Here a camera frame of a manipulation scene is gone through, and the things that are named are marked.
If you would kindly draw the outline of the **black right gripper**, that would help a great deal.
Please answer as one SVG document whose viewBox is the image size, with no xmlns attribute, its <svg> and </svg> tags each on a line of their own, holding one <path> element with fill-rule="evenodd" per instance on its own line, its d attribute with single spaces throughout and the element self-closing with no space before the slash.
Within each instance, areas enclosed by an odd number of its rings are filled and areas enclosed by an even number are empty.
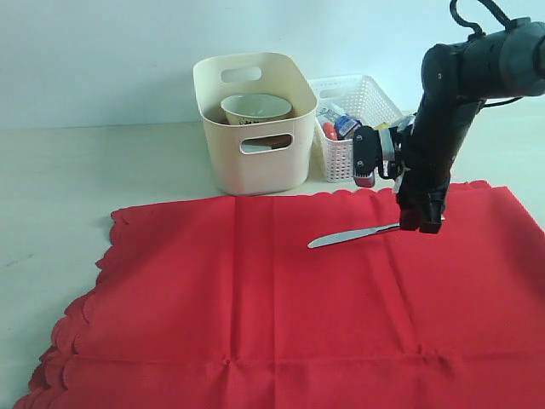
<svg viewBox="0 0 545 409">
<path fill-rule="evenodd" d="M 481 99 L 425 94 L 402 142 L 405 172 L 396 194 L 402 230 L 436 234 L 442 227 L 450 171 Z"/>
</svg>

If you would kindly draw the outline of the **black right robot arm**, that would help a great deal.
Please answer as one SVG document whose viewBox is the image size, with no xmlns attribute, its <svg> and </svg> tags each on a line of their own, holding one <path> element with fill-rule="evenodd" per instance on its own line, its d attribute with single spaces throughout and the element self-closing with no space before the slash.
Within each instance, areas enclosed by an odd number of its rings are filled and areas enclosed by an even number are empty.
<svg viewBox="0 0 545 409">
<path fill-rule="evenodd" d="M 422 99 L 413 122 L 402 130 L 403 174 L 396 201 L 403 230 L 437 233 L 450 185 L 450 171 L 477 114 L 544 93 L 544 24 L 511 19 L 493 1 L 484 6 L 502 25 L 487 34 L 463 19 L 457 3 L 450 15 L 472 30 L 464 43 L 438 43 L 422 60 Z"/>
</svg>

